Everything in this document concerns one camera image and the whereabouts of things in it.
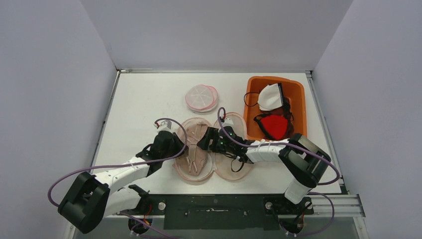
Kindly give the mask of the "floral beige bra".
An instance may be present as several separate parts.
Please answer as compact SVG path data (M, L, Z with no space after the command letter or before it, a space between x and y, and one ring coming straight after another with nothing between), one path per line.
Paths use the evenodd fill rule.
M215 128L220 128L220 126L218 125L217 122L215 122L214 124L211 124L209 122L209 124L210 124L209 126L212 126L212 127L215 127ZM231 159L231 158L229 158L225 155L218 154L218 153L215 153L215 152L210 152L210 151L207 151L207 152L209 153L209 155L212 158L212 173L206 180L208 180L215 173L220 178L222 178L224 180L237 181L237 180L244 178L253 169L253 166L251 164L241 163L238 160ZM191 184L202 184L203 182L206 181L206 180L204 180L204 181L200 181L200 182L191 182L191 181L187 181L185 179L183 179L183 180L186 181L186 182L189 182Z

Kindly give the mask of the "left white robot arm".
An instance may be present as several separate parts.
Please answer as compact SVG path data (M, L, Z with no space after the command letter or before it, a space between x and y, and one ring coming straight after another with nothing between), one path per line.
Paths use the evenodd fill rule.
M160 131L154 141L124 164L104 166L104 171L81 172L58 205L58 213L87 234L104 217L131 209L140 215L147 211L146 191L133 184L158 171L164 161L187 150L187 138Z

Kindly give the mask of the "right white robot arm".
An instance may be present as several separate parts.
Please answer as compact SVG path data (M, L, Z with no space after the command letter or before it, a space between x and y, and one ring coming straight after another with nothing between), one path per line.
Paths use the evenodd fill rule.
M315 188L330 158L300 133L281 141L246 140L231 126L208 127L197 146L245 164L261 162L283 163L293 176L281 200L282 209L289 214L301 207L302 199Z

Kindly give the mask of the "white mesh pink-trimmed laundry bag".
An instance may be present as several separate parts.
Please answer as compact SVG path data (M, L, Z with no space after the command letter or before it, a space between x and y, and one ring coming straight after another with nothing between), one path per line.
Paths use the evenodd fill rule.
M195 112L209 112L218 105L218 92L212 86L196 85L185 94L185 102L187 107Z

